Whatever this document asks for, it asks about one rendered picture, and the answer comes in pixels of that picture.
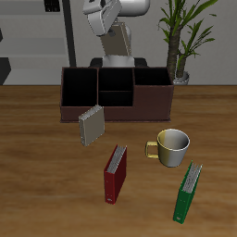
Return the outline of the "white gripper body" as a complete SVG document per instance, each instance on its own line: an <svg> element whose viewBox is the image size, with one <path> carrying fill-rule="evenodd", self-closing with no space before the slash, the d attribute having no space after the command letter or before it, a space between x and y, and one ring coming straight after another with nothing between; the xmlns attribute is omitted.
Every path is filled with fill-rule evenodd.
<svg viewBox="0 0 237 237"><path fill-rule="evenodd" d="M97 36L107 34L121 9L119 0L110 0L101 10L89 14L88 21L94 34Z"/></svg>

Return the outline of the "dark brown desk caddy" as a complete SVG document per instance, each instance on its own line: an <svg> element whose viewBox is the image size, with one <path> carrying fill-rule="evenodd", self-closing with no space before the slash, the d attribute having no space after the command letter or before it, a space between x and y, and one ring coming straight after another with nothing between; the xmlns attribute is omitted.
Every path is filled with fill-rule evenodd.
<svg viewBox="0 0 237 237"><path fill-rule="evenodd" d="M61 120L99 105L107 122L169 121L173 90L166 68L63 68Z"/></svg>

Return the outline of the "beige book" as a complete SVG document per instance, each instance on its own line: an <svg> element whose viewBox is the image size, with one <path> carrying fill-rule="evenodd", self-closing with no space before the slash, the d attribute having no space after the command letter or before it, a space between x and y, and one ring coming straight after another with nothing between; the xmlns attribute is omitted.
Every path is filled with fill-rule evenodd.
<svg viewBox="0 0 237 237"><path fill-rule="evenodd" d="M96 105L79 116L81 144L88 146L105 132L104 108Z"/></svg>

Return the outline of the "red book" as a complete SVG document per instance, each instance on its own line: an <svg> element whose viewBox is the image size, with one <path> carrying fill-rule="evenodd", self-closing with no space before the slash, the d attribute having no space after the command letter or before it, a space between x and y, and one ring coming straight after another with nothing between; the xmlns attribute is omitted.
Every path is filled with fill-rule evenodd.
<svg viewBox="0 0 237 237"><path fill-rule="evenodd" d="M105 201L114 205L126 178L127 147L116 145L104 168Z"/></svg>

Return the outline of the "green book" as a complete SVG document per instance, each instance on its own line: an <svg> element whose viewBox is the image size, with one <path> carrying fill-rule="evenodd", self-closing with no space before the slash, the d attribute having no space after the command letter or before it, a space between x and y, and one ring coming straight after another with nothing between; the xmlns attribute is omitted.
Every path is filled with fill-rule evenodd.
<svg viewBox="0 0 237 237"><path fill-rule="evenodd" d="M202 167L191 162L179 188L173 220L180 224L184 222L193 201Z"/></svg>

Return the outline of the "black box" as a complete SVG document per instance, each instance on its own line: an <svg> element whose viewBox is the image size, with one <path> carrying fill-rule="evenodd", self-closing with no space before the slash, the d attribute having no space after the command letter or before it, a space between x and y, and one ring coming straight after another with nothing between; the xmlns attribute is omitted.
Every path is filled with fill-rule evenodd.
<svg viewBox="0 0 237 237"><path fill-rule="evenodd" d="M44 9L46 12L59 12L59 0L44 0Z"/></svg>

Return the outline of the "green pot plant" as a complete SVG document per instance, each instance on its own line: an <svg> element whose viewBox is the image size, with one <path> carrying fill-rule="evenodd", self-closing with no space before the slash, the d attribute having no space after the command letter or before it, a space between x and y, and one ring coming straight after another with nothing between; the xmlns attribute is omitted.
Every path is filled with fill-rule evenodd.
<svg viewBox="0 0 237 237"><path fill-rule="evenodd" d="M214 41L214 38L208 38L212 26L198 35L203 23L202 19L190 25L195 17L208 7L213 6L218 0L206 0L204 3L200 3L200 1L197 0L190 9L187 9L185 7L186 0L168 0L168 11L161 8L165 17L158 23L164 22L168 27L162 31L166 36L164 41L168 44L167 68L173 81L184 76L186 60L189 56L198 56L196 49L199 46Z"/></svg>

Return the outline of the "dark grey block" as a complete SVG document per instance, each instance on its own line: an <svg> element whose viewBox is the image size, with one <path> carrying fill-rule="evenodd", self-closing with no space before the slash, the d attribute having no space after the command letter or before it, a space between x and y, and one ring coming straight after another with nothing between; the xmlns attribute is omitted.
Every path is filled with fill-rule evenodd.
<svg viewBox="0 0 237 237"><path fill-rule="evenodd" d="M9 59L7 57L0 57L0 85L3 85L7 76L11 71Z"/></svg>

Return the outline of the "yellow and white mug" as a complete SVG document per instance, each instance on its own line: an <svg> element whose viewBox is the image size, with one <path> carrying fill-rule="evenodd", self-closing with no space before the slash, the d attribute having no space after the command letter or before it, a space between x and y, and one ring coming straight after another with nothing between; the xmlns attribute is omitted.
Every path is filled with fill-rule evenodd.
<svg viewBox="0 0 237 237"><path fill-rule="evenodd" d="M166 129L157 135L155 142L146 142L145 155L148 158L158 159L168 168L176 168L181 164L189 145L190 138L186 133L176 129ZM150 146L157 148L156 154L148 152Z"/></svg>

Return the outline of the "black upright post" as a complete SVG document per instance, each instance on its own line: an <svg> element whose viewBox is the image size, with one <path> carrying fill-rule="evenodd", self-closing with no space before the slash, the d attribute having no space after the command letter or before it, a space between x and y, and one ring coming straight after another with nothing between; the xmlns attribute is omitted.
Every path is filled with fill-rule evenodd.
<svg viewBox="0 0 237 237"><path fill-rule="evenodd" d="M70 11L70 0L62 0L63 12L64 12L64 21L66 29L66 38L67 46L69 52L69 65L71 67L76 66L76 54L75 54L75 45L74 45L74 36L73 36L73 27Z"/></svg>

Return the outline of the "flat black base plate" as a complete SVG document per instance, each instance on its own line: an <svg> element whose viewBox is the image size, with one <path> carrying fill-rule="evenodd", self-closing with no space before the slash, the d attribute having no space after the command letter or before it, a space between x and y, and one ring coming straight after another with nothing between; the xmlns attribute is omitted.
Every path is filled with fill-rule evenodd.
<svg viewBox="0 0 237 237"><path fill-rule="evenodd" d="M147 62L142 57L135 57L134 58L134 65L136 67L147 67ZM91 60L90 68L101 68L103 66L103 58L102 57L95 57Z"/></svg>

